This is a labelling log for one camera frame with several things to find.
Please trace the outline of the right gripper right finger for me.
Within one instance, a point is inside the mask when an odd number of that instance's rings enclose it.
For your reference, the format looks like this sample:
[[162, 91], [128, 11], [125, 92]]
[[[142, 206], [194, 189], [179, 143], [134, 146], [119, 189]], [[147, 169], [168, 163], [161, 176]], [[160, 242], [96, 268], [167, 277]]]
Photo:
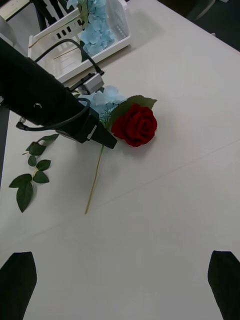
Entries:
[[240, 319], [240, 262], [230, 251], [213, 251], [207, 280], [224, 320]]

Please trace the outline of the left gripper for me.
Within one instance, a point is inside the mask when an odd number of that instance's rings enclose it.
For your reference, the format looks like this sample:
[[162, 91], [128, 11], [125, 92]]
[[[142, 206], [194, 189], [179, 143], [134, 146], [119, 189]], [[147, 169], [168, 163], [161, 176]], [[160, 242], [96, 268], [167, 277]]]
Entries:
[[92, 108], [93, 95], [73, 94], [66, 91], [66, 98], [54, 114], [53, 129], [81, 144], [93, 140], [113, 150], [117, 139], [100, 123], [100, 116]]

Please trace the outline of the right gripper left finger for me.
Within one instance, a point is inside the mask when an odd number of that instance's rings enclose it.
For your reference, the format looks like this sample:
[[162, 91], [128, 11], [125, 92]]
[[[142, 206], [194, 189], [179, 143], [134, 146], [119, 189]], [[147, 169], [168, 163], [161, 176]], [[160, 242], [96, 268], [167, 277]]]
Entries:
[[15, 252], [0, 268], [0, 319], [22, 320], [37, 284], [32, 252]]

